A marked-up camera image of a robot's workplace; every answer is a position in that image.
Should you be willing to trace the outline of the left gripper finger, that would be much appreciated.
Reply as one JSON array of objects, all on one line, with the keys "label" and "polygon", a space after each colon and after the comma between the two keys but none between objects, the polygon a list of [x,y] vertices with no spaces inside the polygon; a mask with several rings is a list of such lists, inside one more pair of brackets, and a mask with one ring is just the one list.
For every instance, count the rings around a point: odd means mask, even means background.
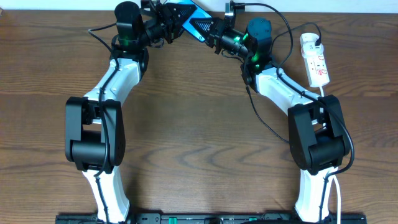
[{"label": "left gripper finger", "polygon": [[184,32],[183,27],[171,27],[170,32],[169,32],[169,39],[170,40],[175,40],[179,38]]},{"label": "left gripper finger", "polygon": [[171,11],[176,24],[183,25],[197,10],[194,4],[167,3],[167,8]]}]

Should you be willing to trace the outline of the blue Samsung smartphone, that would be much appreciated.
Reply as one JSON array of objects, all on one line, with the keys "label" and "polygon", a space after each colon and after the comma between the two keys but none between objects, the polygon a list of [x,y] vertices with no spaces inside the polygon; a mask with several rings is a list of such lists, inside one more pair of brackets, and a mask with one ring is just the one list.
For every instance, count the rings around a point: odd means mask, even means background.
[{"label": "blue Samsung smartphone", "polygon": [[207,28],[209,28],[212,16],[191,0],[178,0],[174,1],[174,3],[196,7],[194,12],[183,23],[182,27],[185,29],[185,31],[196,38],[196,40],[199,42],[204,42],[205,36],[201,33],[201,31],[207,30]]}]

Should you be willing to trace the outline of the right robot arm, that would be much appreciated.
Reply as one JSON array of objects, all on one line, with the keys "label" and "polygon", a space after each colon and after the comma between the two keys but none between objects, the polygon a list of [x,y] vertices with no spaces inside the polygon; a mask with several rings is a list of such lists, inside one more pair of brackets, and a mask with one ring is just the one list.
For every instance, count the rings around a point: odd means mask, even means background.
[{"label": "right robot arm", "polygon": [[290,153],[300,169],[295,212],[302,222],[325,223],[330,182],[354,161],[354,144],[337,97],[306,90],[292,80],[272,55],[275,38],[265,18],[249,21],[245,32],[231,18],[190,19],[188,31],[216,49],[242,61],[246,90],[270,99],[288,117]]}]

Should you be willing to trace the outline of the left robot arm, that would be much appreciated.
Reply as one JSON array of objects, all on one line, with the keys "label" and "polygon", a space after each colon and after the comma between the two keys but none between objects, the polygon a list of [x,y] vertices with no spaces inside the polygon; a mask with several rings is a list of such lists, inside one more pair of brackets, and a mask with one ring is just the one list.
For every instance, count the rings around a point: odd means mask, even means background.
[{"label": "left robot arm", "polygon": [[90,183],[97,223],[123,223],[129,214],[119,170],[126,148],[122,105],[147,70],[147,49],[172,43],[200,10],[193,1],[118,4],[113,23],[118,33],[104,45],[108,70],[91,91],[66,102],[65,156]]}]

